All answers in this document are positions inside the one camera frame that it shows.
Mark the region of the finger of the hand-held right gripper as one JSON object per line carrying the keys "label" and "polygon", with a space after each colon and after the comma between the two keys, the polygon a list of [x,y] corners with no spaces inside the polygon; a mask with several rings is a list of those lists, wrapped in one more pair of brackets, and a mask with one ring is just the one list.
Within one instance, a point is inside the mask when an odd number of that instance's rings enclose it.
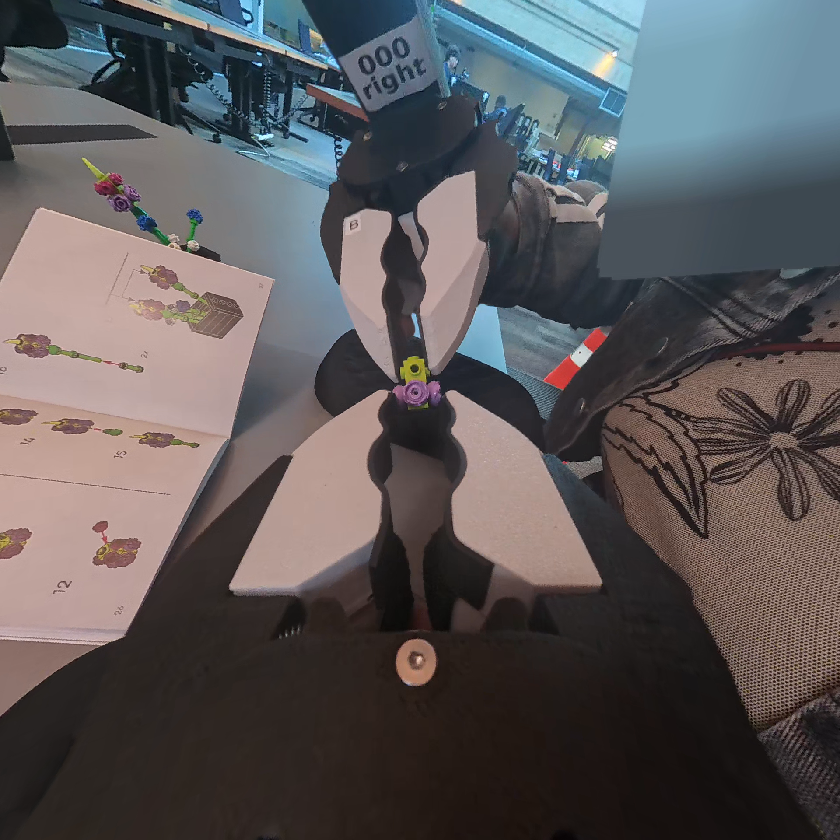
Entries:
{"label": "finger of the hand-held right gripper", "polygon": [[343,220],[340,291],[357,335],[373,362],[397,382],[392,339],[383,302],[386,272],[382,251],[392,216],[365,208]]}
{"label": "finger of the hand-held right gripper", "polygon": [[427,238],[419,325],[427,365],[438,375],[466,335],[489,268],[487,244],[478,237],[476,175],[437,185],[417,205],[416,221]]}

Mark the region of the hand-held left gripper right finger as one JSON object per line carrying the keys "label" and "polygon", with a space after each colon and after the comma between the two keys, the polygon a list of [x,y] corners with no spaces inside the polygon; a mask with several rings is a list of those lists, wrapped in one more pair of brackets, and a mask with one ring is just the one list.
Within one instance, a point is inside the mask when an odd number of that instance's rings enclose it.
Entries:
{"label": "hand-held left gripper right finger", "polygon": [[489,614],[503,599],[531,608],[540,595],[598,592],[602,577],[537,446],[456,391],[446,403],[458,473],[445,579],[456,601]]}

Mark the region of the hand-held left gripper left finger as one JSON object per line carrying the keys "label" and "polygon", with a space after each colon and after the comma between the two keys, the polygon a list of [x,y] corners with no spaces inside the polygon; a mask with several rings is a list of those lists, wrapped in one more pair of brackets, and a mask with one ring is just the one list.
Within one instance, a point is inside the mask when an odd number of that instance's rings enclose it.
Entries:
{"label": "hand-held left gripper left finger", "polygon": [[404,547],[385,482],[392,473],[385,390],[336,416],[301,444],[241,560],[235,595],[336,599],[348,614],[369,602],[404,608]]}

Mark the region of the purple and lime toy flower piece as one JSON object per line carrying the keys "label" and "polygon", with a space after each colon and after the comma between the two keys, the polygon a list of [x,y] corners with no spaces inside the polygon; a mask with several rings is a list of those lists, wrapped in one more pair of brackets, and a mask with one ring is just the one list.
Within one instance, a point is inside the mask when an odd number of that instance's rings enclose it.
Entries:
{"label": "purple and lime toy flower piece", "polygon": [[405,359],[399,375],[400,384],[392,389],[392,393],[408,410],[425,410],[440,404],[443,395],[441,386],[433,380],[423,357],[414,355]]}

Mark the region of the wooden top background desk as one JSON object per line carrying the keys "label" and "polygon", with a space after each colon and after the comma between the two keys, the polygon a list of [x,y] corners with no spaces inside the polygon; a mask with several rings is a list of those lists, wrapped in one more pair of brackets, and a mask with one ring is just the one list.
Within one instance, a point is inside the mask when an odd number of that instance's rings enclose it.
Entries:
{"label": "wooden top background desk", "polygon": [[307,94],[317,102],[343,115],[368,122],[366,111],[362,109],[357,97],[351,91],[342,91],[309,83],[307,84]]}

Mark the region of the grey desk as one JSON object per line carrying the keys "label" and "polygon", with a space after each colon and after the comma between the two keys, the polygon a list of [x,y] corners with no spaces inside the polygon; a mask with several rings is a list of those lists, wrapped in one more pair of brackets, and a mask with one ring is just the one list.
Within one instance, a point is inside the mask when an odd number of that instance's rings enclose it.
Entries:
{"label": "grey desk", "polygon": [[[87,158],[138,190],[164,234],[185,241],[186,212],[197,208],[204,221],[196,239],[218,252],[221,264],[274,281],[231,438],[142,602],[150,606],[177,554],[277,459],[332,421],[314,395],[314,375],[350,319],[320,238],[328,194],[83,91],[4,83],[2,105],[7,123],[31,129],[38,140],[51,127],[76,138],[88,125],[128,125],[143,134],[17,145],[14,160],[2,163],[2,277],[39,208],[162,245],[95,192]],[[108,652],[126,633],[100,645],[2,640],[2,712],[74,659]]]}

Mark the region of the orange and white traffic cone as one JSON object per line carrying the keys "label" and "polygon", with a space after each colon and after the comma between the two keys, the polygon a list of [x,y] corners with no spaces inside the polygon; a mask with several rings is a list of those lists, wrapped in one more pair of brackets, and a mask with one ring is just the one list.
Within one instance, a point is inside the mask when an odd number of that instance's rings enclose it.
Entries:
{"label": "orange and white traffic cone", "polygon": [[594,352],[606,341],[608,332],[601,328],[592,330],[578,347],[570,353],[542,380],[559,390],[564,390],[571,383],[577,372],[593,356]]}

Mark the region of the row of background desks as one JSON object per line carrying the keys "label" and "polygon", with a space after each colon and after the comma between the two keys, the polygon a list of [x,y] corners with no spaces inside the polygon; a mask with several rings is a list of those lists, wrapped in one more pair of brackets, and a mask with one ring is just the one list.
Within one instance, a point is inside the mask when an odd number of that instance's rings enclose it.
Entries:
{"label": "row of background desks", "polygon": [[264,154],[276,140],[309,141],[293,130],[293,119],[308,100],[309,81],[332,66],[226,17],[245,15],[240,2],[219,2],[221,14],[188,2],[53,5],[68,23],[99,26],[103,40],[106,27],[159,39],[211,69],[211,81],[186,90],[188,102],[181,105],[185,124],[179,128],[189,133],[200,128],[216,143],[227,135],[244,143],[252,156]]}

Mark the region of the floral print shirt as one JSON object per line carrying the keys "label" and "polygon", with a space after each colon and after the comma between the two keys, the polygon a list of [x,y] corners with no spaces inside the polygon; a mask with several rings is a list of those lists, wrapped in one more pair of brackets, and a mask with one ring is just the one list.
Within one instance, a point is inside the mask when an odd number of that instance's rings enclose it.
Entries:
{"label": "floral print shirt", "polygon": [[838,280],[770,343],[625,397],[609,494],[688,584],[762,731],[838,687]]}

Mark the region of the toy brick flower bouquet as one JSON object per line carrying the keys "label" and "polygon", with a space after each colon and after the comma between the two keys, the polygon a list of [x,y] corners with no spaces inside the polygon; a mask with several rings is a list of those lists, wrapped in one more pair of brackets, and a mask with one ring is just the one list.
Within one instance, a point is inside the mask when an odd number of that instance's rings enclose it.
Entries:
{"label": "toy brick flower bouquet", "polygon": [[222,258],[218,252],[202,245],[196,239],[196,230],[204,221],[203,214],[199,209],[190,208],[186,212],[190,227],[185,241],[182,241],[177,234],[164,234],[156,219],[142,208],[140,192],[127,183],[121,174],[101,171],[84,157],[82,162],[94,178],[94,191],[106,199],[114,212],[133,216],[142,232],[151,235],[167,248],[178,249],[221,263]]}

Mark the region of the open instruction booklet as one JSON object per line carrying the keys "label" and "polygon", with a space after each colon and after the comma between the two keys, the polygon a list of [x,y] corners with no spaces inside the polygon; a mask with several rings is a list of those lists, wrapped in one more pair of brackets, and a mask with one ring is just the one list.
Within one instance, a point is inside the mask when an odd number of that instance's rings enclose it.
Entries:
{"label": "open instruction booklet", "polygon": [[35,210],[1,288],[3,641],[126,633],[231,438],[273,284]]}

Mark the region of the black office chair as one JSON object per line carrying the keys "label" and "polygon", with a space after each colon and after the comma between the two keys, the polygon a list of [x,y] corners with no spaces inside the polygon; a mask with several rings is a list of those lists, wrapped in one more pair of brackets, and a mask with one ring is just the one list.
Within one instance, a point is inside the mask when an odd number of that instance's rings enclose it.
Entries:
{"label": "black office chair", "polygon": [[104,41],[110,62],[80,90],[171,126],[184,125],[186,90],[211,81],[212,70],[157,38],[106,27]]}

